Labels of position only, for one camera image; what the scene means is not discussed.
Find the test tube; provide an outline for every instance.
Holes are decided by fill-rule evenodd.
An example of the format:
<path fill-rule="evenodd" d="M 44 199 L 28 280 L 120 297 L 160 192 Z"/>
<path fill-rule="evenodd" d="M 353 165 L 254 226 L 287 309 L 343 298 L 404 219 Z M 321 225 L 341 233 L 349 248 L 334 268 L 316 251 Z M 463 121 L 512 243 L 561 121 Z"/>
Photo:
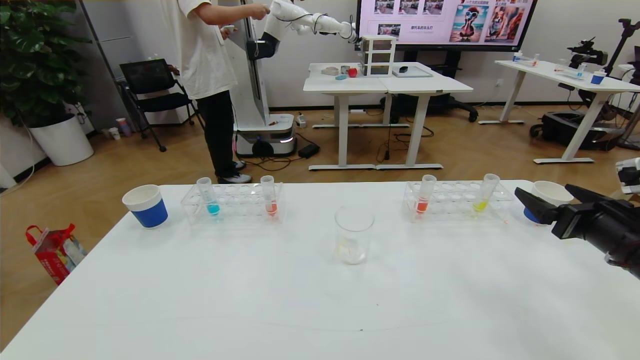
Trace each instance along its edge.
<path fill-rule="evenodd" d="M 578 73 L 576 73 L 576 76 L 582 79 L 582 77 L 584 76 L 584 71 L 586 69 L 587 69 L 587 64 L 581 63 L 580 66 L 578 66 Z"/>
<path fill-rule="evenodd" d="M 554 69 L 554 71 L 556 72 L 561 72 L 564 71 L 564 68 L 567 66 L 567 61 L 566 59 L 560 59 L 558 60 L 558 63 L 556 64 L 556 68 Z"/>
<path fill-rule="evenodd" d="M 433 188 L 436 186 L 436 180 L 436 177 L 433 175 L 425 175 L 422 177 L 422 183 L 418 191 L 418 214 L 424 214 L 427 211 L 429 199 L 433 193 Z"/>
<path fill-rule="evenodd" d="M 202 177 L 196 182 L 198 185 L 198 191 L 202 197 L 202 201 L 207 206 L 207 211 L 211 215 L 217 215 L 220 212 L 220 205 L 216 199 L 216 193 L 213 192 L 213 185 L 211 179 L 208 177 Z"/>
<path fill-rule="evenodd" d="M 498 186 L 499 182 L 500 178 L 498 175 L 486 174 L 484 176 L 480 190 L 478 190 L 476 201 L 473 203 L 473 207 L 476 212 L 480 213 L 486 209 L 486 206 L 489 204 L 489 200 L 493 195 L 493 191 L 495 190 L 495 187 Z"/>
<path fill-rule="evenodd" d="M 262 196 L 264 196 L 264 207 L 267 214 L 273 216 L 278 212 L 275 180 L 273 176 L 266 175 L 260 178 L 260 184 L 262 185 Z"/>

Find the person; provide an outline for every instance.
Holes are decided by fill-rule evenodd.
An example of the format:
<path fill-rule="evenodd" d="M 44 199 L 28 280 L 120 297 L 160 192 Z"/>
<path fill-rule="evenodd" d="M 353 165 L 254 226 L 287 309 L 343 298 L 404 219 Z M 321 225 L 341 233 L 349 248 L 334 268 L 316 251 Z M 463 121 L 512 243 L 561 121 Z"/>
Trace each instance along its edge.
<path fill-rule="evenodd" d="M 219 183 L 249 183 L 239 171 L 244 161 L 233 159 L 234 108 L 229 90 L 237 85 L 224 41 L 227 24 L 252 17 L 262 20 L 269 8 L 263 4 L 218 6 L 209 0 L 160 0 L 178 57 L 177 69 L 190 99 L 204 118 L 204 136 Z"/>

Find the white t-shirt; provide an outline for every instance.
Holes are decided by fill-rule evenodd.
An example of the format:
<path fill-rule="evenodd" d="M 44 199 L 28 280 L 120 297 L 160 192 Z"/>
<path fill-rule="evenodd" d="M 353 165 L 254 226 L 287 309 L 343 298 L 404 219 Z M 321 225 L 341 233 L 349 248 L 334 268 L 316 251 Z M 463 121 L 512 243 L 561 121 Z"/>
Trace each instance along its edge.
<path fill-rule="evenodd" d="M 237 85 L 220 28 L 192 12 L 209 0 L 160 0 L 164 22 L 176 46 L 182 84 L 190 99 L 202 99 Z"/>

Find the potted plant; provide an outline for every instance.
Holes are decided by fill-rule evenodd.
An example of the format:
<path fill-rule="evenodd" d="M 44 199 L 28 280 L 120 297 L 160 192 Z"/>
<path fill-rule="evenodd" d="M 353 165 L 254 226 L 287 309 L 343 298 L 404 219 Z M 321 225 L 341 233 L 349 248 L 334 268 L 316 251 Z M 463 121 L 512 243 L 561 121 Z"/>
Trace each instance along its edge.
<path fill-rule="evenodd" d="M 87 103 L 77 68 L 82 57 L 70 45 L 91 41 L 67 36 L 73 24 L 59 16 L 75 10 L 75 1 L 0 1 L 0 111 L 27 126 L 58 166 L 93 154 L 65 107 Z"/>

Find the sneaker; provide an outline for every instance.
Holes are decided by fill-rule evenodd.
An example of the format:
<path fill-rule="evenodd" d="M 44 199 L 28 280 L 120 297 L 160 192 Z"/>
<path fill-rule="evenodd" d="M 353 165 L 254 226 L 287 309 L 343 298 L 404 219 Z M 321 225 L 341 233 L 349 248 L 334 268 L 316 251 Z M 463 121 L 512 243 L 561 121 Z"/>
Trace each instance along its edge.
<path fill-rule="evenodd" d="M 221 184 L 246 184 L 251 182 L 251 176 L 238 172 L 232 177 L 221 177 L 218 179 L 218 182 Z"/>
<path fill-rule="evenodd" d="M 234 161 L 234 163 L 236 164 L 236 170 L 242 170 L 246 168 L 246 161 L 244 160 Z"/>

